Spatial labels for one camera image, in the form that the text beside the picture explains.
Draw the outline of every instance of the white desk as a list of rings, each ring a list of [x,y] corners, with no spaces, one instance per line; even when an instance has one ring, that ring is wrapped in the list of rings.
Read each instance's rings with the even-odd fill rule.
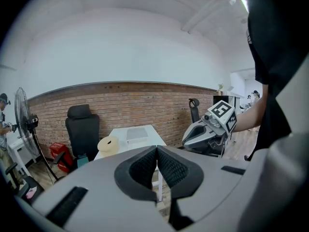
[[[36,163],[35,156],[31,152],[28,151],[28,149],[25,147],[23,140],[21,138],[18,138],[18,137],[19,137],[18,132],[10,133],[10,135],[7,136],[7,148],[8,148],[8,151],[9,151],[11,157],[16,160],[16,163],[17,163],[19,169],[20,170],[23,169],[23,171],[26,173],[26,175],[31,176],[30,172],[28,171],[28,169],[26,168],[26,166],[24,164],[24,161],[20,157],[18,150],[20,148],[26,149],[29,156]]]
[[[147,133],[147,137],[142,137],[140,139],[134,139],[132,141],[127,140],[127,131],[129,129],[136,129],[136,128],[144,128]],[[119,128],[119,129],[113,129],[110,133],[110,136],[115,136],[119,140],[119,153],[141,148],[145,146],[152,146],[152,145],[166,145],[162,138],[159,136],[159,134],[155,131],[155,129],[152,127],[152,125],[147,126],[135,126],[135,127],[127,127],[127,128]],[[94,160],[103,158],[102,154],[98,152],[97,156]],[[163,185],[163,177],[160,171],[158,171],[158,181],[153,182],[153,186],[159,186],[159,201],[162,201],[162,185]]]

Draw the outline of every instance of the black chair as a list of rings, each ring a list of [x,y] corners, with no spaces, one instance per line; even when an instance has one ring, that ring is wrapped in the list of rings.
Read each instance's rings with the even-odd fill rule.
[[[15,183],[16,188],[15,189],[13,188],[13,185],[12,185],[12,183],[10,181],[9,181],[8,185],[13,190],[13,194],[15,196],[18,196],[18,197],[22,198],[23,200],[25,200],[29,204],[32,204],[37,199],[37,197],[42,192],[44,192],[44,188],[35,179],[33,179],[31,176],[27,176],[27,177],[24,177],[24,180],[25,180],[26,184],[20,189],[20,185],[19,185],[19,183],[18,183],[18,181],[16,179],[16,176],[13,173],[13,169],[16,166],[17,166],[17,163],[14,162],[10,167],[8,167],[5,170],[5,174],[6,175],[8,175],[8,174],[11,175],[11,178],[12,178],[13,182]],[[31,199],[27,199],[26,194],[28,193],[30,188],[34,188],[34,187],[37,187],[37,190],[36,190],[35,194],[32,196]]]
[[[72,106],[68,110],[66,127],[71,141],[72,153],[75,156],[73,165],[64,160],[65,152],[58,154],[54,164],[60,161],[69,169],[69,173],[77,169],[77,161],[88,157],[92,161],[98,153],[100,119],[96,114],[91,114],[88,104]]]
[[[198,107],[199,106],[199,100],[198,99],[189,99],[189,107],[191,110],[191,118],[192,118],[192,123],[195,123],[199,121],[199,114],[198,114]]]

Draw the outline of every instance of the red object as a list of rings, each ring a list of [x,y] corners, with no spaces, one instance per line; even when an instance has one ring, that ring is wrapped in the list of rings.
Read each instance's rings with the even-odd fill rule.
[[[49,149],[54,159],[59,153],[65,151],[66,153],[63,158],[68,163],[68,165],[72,166],[73,160],[71,158],[71,155],[66,145],[62,143],[53,143],[52,145],[49,146]],[[67,173],[69,172],[69,169],[61,161],[58,164],[58,168],[64,172],[67,172]]]

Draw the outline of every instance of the standing fan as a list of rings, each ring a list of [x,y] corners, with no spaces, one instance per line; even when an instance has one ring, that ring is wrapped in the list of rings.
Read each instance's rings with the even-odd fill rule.
[[[41,151],[41,147],[37,139],[37,134],[35,132],[35,128],[38,126],[39,119],[36,115],[30,114],[28,100],[24,90],[21,87],[15,94],[15,117],[19,135],[21,136],[26,148],[30,152],[33,152],[32,149],[36,147],[38,149],[38,152],[42,156],[43,162],[45,163],[46,167],[52,173],[53,177],[58,180],[57,176],[50,168]]]

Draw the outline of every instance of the tape roll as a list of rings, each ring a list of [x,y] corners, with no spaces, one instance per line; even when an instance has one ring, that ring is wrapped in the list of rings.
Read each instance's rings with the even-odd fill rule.
[[[116,137],[109,136],[103,138],[98,143],[98,150],[104,157],[112,156],[119,151],[119,140]]]

